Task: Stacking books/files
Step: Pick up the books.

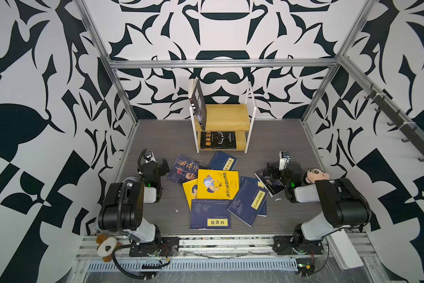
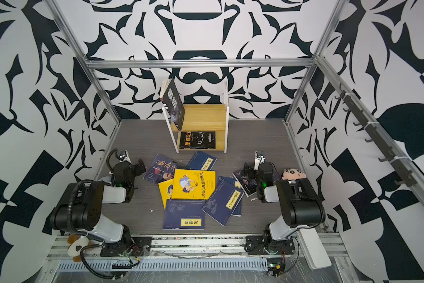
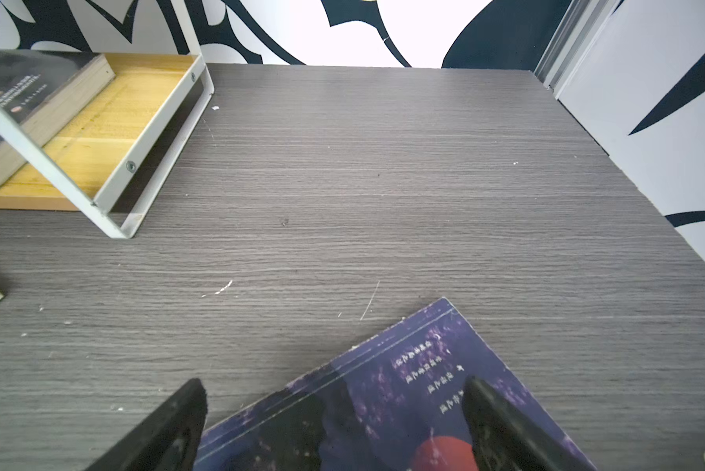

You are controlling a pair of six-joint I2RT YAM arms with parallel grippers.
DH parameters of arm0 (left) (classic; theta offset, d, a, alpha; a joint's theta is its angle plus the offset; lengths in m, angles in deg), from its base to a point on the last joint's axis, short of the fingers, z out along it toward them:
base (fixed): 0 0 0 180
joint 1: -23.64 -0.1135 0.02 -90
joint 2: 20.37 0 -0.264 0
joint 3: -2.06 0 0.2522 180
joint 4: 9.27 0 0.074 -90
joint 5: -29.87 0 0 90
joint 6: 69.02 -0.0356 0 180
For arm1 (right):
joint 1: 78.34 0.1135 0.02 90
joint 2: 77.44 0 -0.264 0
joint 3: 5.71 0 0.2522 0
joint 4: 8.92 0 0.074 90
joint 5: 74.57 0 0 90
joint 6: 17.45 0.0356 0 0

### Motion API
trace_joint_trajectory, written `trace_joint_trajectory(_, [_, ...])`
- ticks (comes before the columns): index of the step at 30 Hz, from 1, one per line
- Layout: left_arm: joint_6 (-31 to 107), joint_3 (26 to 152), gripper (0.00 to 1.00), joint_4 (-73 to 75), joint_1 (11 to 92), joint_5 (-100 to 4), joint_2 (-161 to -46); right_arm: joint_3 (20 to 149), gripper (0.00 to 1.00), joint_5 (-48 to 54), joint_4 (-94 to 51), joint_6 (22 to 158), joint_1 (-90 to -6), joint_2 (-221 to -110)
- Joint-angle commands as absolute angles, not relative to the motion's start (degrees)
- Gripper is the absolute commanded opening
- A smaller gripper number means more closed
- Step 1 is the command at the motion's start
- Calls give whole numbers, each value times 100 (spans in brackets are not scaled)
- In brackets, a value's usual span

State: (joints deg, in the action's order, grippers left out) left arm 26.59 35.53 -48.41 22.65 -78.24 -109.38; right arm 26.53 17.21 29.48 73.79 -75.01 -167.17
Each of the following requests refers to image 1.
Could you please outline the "purple book with old man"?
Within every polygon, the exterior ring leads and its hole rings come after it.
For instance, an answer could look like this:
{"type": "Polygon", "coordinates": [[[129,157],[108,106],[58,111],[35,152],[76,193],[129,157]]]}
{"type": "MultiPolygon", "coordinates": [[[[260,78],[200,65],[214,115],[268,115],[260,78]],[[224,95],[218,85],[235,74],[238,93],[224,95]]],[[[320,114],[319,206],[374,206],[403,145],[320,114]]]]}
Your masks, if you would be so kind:
{"type": "Polygon", "coordinates": [[[200,169],[209,169],[209,167],[203,163],[196,162],[187,156],[179,154],[168,172],[166,179],[182,185],[183,183],[198,178],[198,171],[200,169]]]}

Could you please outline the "yellow cartoon cover book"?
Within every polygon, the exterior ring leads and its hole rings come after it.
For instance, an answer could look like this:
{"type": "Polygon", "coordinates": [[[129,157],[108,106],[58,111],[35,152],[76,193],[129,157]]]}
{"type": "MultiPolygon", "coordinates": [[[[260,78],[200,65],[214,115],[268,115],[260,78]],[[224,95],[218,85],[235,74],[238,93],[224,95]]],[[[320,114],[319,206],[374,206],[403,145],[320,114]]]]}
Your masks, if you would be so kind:
{"type": "Polygon", "coordinates": [[[239,173],[237,171],[198,171],[197,198],[232,200],[239,191],[239,173]]]}

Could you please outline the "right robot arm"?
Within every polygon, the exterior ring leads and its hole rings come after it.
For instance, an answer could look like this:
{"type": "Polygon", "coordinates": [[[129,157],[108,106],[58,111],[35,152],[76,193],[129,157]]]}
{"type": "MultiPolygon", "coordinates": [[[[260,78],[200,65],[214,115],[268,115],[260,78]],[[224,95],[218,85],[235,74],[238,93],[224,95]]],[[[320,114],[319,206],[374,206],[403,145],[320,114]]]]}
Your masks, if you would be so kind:
{"type": "Polygon", "coordinates": [[[302,171],[295,163],[268,164],[262,180],[280,190],[292,203],[317,202],[322,211],[295,227],[290,246],[297,254],[318,246],[324,237],[346,228],[367,225],[372,218],[368,201],[347,178],[331,179],[317,168],[302,171]]]}

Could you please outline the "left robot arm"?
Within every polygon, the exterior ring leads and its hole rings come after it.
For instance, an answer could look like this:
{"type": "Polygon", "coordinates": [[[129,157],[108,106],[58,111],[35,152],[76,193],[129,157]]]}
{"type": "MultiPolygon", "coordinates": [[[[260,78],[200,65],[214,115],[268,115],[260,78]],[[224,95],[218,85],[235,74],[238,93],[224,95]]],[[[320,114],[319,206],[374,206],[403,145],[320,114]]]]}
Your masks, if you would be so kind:
{"type": "Polygon", "coordinates": [[[166,159],[161,164],[151,159],[139,165],[138,178],[111,184],[97,218],[99,229],[117,232],[140,245],[159,243],[160,230],[143,217],[143,209],[161,200],[161,177],[168,172],[166,159]]]}

